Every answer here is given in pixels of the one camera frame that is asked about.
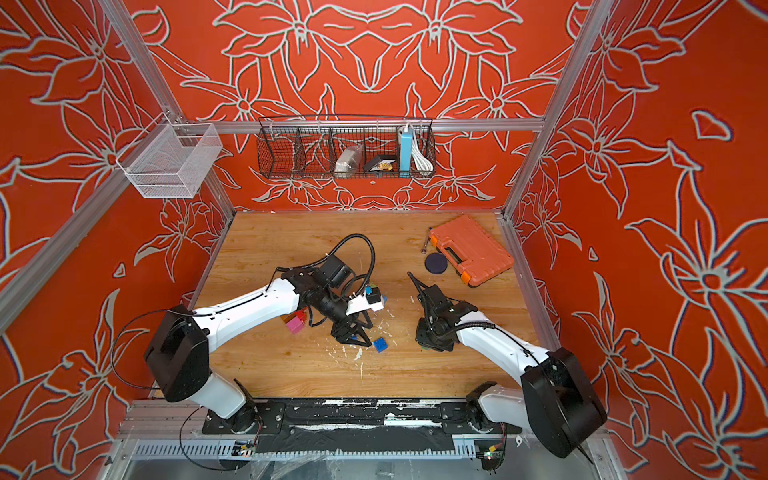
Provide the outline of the small blue lego brick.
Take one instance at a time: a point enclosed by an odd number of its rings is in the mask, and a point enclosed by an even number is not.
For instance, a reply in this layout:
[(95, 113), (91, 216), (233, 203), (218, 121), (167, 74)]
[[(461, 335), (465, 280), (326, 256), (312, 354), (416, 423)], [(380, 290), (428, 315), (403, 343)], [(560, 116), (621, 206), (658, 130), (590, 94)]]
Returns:
[(384, 338), (376, 339), (373, 345), (378, 353), (382, 353), (389, 348), (389, 345)]

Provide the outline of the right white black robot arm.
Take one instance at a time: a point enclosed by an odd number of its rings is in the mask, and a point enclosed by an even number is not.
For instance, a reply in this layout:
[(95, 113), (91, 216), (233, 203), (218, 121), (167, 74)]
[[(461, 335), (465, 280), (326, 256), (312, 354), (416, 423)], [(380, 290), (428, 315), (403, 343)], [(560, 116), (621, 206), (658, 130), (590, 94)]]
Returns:
[(529, 432), (558, 458), (580, 449), (607, 422), (603, 402), (571, 351), (525, 341), (475, 305), (451, 299), (413, 274), (408, 277), (423, 309), (415, 336), (421, 347), (437, 352), (451, 352), (458, 344), (468, 347), (521, 387), (521, 395), (494, 382), (476, 388), (468, 401), (481, 420)]

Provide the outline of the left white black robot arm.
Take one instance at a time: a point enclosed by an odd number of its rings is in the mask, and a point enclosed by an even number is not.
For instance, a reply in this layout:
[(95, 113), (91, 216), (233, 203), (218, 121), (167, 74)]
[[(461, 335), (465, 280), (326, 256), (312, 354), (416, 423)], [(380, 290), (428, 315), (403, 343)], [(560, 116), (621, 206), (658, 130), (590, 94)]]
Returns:
[(353, 233), (319, 260), (276, 268), (260, 289), (198, 311), (168, 310), (144, 354), (163, 398), (192, 401), (231, 431), (248, 431), (260, 419), (256, 403), (244, 386), (213, 370), (211, 354), (257, 326), (300, 311), (329, 322), (331, 336), (342, 345), (371, 346), (370, 315), (384, 306), (371, 284), (375, 256), (372, 241)]

